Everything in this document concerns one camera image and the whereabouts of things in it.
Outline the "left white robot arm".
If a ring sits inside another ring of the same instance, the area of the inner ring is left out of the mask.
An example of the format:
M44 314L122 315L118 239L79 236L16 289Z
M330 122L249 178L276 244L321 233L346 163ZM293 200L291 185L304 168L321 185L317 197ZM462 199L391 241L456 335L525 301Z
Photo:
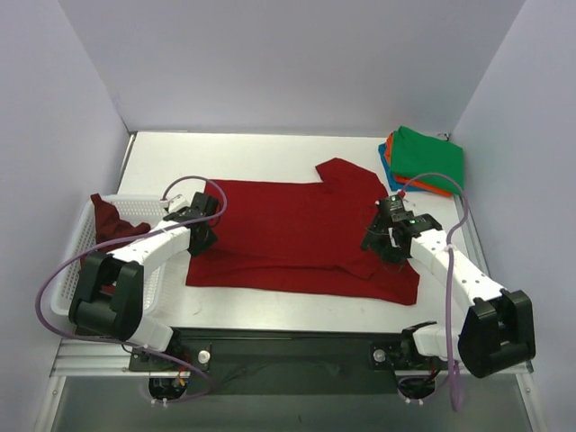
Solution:
M144 311L145 282L173 256L186 251L196 257L213 246L210 220L221 211L219 200L207 193L196 193L190 202L173 199L147 238L86 255L69 320L98 336L150 348L149 358L161 370L176 368L183 350L172 341L173 329Z

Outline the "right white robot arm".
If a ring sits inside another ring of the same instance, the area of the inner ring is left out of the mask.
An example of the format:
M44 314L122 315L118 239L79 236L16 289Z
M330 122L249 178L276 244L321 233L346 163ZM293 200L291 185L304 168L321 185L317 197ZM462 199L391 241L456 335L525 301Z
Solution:
M465 313L460 328L453 328L450 312L444 324L425 321L405 328L398 347L405 365L419 367L436 358L484 378L536 356L533 304L525 292L510 292L493 281L449 242L435 218L407 210L401 194L381 199L376 207L361 248L390 264L418 262L444 284L445 306L457 304Z

